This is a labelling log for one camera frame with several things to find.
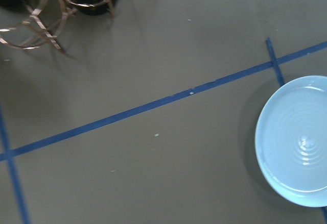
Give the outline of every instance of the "ceramic plate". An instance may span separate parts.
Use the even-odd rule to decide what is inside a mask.
[[[281,196],[302,206],[327,206],[327,77],[302,77],[275,92],[260,114],[255,151]]]

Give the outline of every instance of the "blue tape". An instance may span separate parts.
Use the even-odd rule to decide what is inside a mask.
[[[300,50],[298,52],[294,52],[292,54],[283,56],[281,58],[278,58],[277,63],[278,64],[283,64],[285,62],[292,61],[292,60],[294,60],[296,58],[300,58],[300,57],[312,54],[314,52],[320,51],[320,50],[325,49],[325,48],[327,48],[327,41],[323,42],[323,43],[320,43],[320,44],[317,44],[317,45],[314,45],[314,46],[311,46],[311,47],[308,47],[308,48],[305,48],[305,49]]]
[[[323,213],[323,217],[325,218],[325,222],[327,224],[327,207],[321,207],[322,213]]]
[[[280,86],[283,86],[283,85],[285,85],[285,81],[284,81],[284,78],[283,78],[283,75],[282,75],[282,71],[278,66],[275,51],[274,51],[274,47],[272,46],[272,42],[271,42],[270,38],[268,38],[266,40],[266,43],[267,43],[267,48],[268,48],[269,55],[270,55],[270,60],[271,60],[271,63],[273,65],[273,67],[274,67],[278,83],[279,83]]]
[[[7,131],[5,128],[5,123],[4,119],[2,116],[2,111],[0,109],[0,136],[1,136],[1,141],[2,145],[4,148],[4,156],[2,158],[7,159],[7,165],[8,165],[8,171],[11,177],[12,185],[14,188],[15,196],[16,196],[16,201],[18,203],[18,208],[20,211],[20,216],[24,224],[30,224],[30,219],[24,199],[24,195],[20,186],[20,181],[18,178],[18,173],[15,165],[15,161],[12,156],[12,152],[10,151],[10,145],[9,145],[9,139],[7,136]]]
[[[186,97],[191,96],[193,94],[215,88],[217,86],[229,83],[231,81],[238,80],[238,79],[243,78],[245,76],[248,76],[248,75],[263,71],[263,70],[266,70],[266,69],[271,68],[271,67],[272,67],[271,62],[266,62],[266,63],[260,64],[260,65],[248,68],[246,70],[236,72],[234,74],[231,74],[231,75],[225,76],[223,78],[217,79],[217,80],[215,80],[213,82],[209,82],[209,83],[197,86],[197,87],[195,87],[193,89],[185,90],[185,91],[182,91],[182,92],[177,93],[175,95],[167,96],[165,98],[156,100],[154,102],[151,102],[151,103],[148,103],[148,104],[145,104],[145,105],[142,105],[142,106],[139,106],[139,107],[136,107],[136,108],[133,108],[133,109],[118,113],[116,115],[113,115],[113,116],[110,116],[110,117],[107,117],[107,118],[100,119],[98,121],[89,123],[87,125],[77,127],[75,129],[72,129],[72,130],[69,130],[69,131],[66,131],[66,132],[63,132],[63,133],[48,137],[46,139],[42,139],[42,140],[33,142],[33,143],[25,145],[25,146],[21,146],[21,147],[16,148],[16,149],[11,151],[12,156],[16,157],[18,155],[22,155],[22,154],[37,150],[39,148],[42,148],[42,147],[57,143],[59,141],[66,140],[68,138],[71,138],[71,137],[74,137],[74,136],[77,136],[77,135],[81,135],[83,133],[98,129],[100,127],[109,125],[111,123],[120,121],[122,119],[125,119],[125,118],[128,118],[128,117],[131,117],[131,116],[146,112],[146,111],[154,109],[154,108],[161,107],[163,105],[178,101],[180,99],[186,98]]]

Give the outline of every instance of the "blue tape line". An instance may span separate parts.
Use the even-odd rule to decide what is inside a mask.
[[[323,213],[323,217],[325,218],[325,222],[327,224],[327,207],[321,207],[322,213]]]
[[[100,119],[98,121],[89,123],[87,125],[77,127],[75,129],[72,129],[72,130],[69,130],[69,131],[66,131],[66,132],[63,132],[63,133],[48,137],[46,139],[42,139],[42,140],[33,142],[33,143],[25,145],[25,146],[21,146],[21,147],[16,148],[16,149],[11,151],[12,156],[16,157],[16,156],[19,156],[19,155],[22,155],[22,154],[37,150],[39,148],[42,148],[42,147],[54,144],[56,142],[63,141],[63,140],[66,140],[68,138],[71,138],[71,137],[74,137],[74,136],[77,136],[77,135],[80,135],[80,134],[95,130],[97,128],[109,125],[111,123],[120,121],[122,119],[125,119],[125,118],[128,118],[128,117],[131,117],[131,116],[146,112],[148,110],[158,108],[158,107],[161,107],[163,105],[178,101],[180,99],[186,98],[186,97],[191,96],[193,94],[215,88],[217,86],[229,83],[231,81],[238,80],[238,79],[243,78],[245,76],[248,76],[248,75],[263,71],[263,70],[266,70],[266,69],[271,68],[271,67],[272,67],[271,62],[266,62],[266,63],[260,64],[260,65],[248,68],[246,70],[236,72],[234,74],[231,74],[231,75],[225,76],[223,78],[217,79],[217,80],[215,80],[213,82],[209,82],[209,83],[197,86],[197,87],[195,87],[193,89],[185,90],[185,91],[182,91],[182,92],[177,93],[175,95],[167,96],[165,98],[156,100],[154,102],[151,102],[151,103],[148,103],[148,104],[145,104],[145,105],[142,105],[142,106],[139,106],[139,107],[136,107],[136,108],[133,108],[133,109],[118,113],[116,115],[113,115],[113,116],[110,116],[110,117],[107,117],[107,118]]]
[[[283,78],[283,75],[282,75],[282,71],[278,66],[275,51],[274,51],[274,47],[272,46],[272,42],[271,42],[270,38],[268,38],[266,40],[266,43],[267,43],[267,48],[268,48],[269,55],[270,55],[270,60],[272,62],[272,65],[274,67],[274,70],[275,70],[275,73],[276,73],[276,76],[277,76],[277,79],[278,79],[278,83],[279,83],[280,86],[283,86],[283,85],[285,85],[285,81],[284,81],[284,78]]]
[[[320,43],[320,44],[317,44],[317,45],[314,45],[314,46],[311,46],[311,47],[308,47],[308,48],[305,48],[305,49],[303,49],[301,51],[294,52],[292,54],[283,56],[281,58],[278,58],[277,63],[278,64],[283,64],[285,62],[292,61],[292,60],[294,60],[296,58],[300,58],[300,57],[309,55],[311,53],[320,51],[320,50],[325,49],[325,48],[327,48],[327,41],[323,42],[323,43]]]
[[[4,156],[2,156],[2,158],[7,159],[7,164],[8,164],[8,171],[11,177],[11,181],[12,181],[12,185],[14,188],[14,192],[15,192],[15,196],[16,196],[16,201],[18,203],[18,207],[19,207],[19,211],[20,211],[20,215],[22,218],[22,221],[24,224],[30,224],[30,219],[29,219],[29,215],[28,215],[28,211],[27,211],[27,207],[26,207],[26,203],[25,203],[25,199],[24,199],[24,195],[20,186],[20,181],[18,178],[18,173],[17,173],[17,169],[16,169],[16,165],[15,165],[15,161],[14,158],[12,156],[12,153],[10,151],[10,145],[9,145],[9,139],[7,136],[7,131],[5,128],[5,123],[4,123],[4,119],[2,116],[2,111],[0,109],[0,136],[1,136],[1,141],[2,141],[2,145],[4,148]]]

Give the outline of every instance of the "plate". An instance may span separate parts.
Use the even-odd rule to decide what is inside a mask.
[[[327,77],[295,79],[272,95],[256,125],[255,152],[282,197],[327,206]]]

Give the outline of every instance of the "gray floor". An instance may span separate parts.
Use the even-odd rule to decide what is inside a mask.
[[[58,41],[0,45],[12,148],[115,115],[327,40],[327,0],[119,0],[81,13]],[[327,76],[327,50],[280,66]],[[278,89],[272,68],[15,157],[31,223],[325,223],[266,183],[254,131]],[[22,223],[5,161],[0,223]]]

